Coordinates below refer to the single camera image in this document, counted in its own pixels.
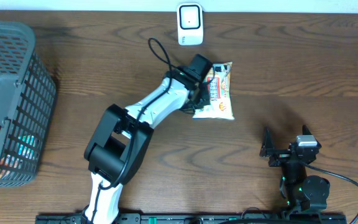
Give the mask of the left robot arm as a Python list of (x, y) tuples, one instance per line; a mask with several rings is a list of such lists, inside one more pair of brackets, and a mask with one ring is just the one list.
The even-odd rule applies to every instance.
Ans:
[(92, 192), (82, 223), (112, 223), (123, 186), (139, 170), (154, 129), (172, 112), (201, 99), (203, 81), (213, 66), (200, 54), (188, 66), (170, 68), (161, 84), (139, 102), (116, 104), (102, 115), (86, 149)]

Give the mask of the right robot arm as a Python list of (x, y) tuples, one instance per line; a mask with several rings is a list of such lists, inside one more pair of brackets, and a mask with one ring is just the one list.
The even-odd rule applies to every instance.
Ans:
[(270, 167), (280, 167), (282, 177), (280, 193), (287, 200), (288, 207), (280, 212), (284, 219), (294, 219), (300, 215), (319, 215), (327, 208), (330, 183), (317, 175), (308, 175), (306, 166), (316, 160), (321, 144), (302, 126), (302, 134), (297, 135), (286, 149), (277, 149), (268, 128), (264, 129), (260, 157), (268, 158)]

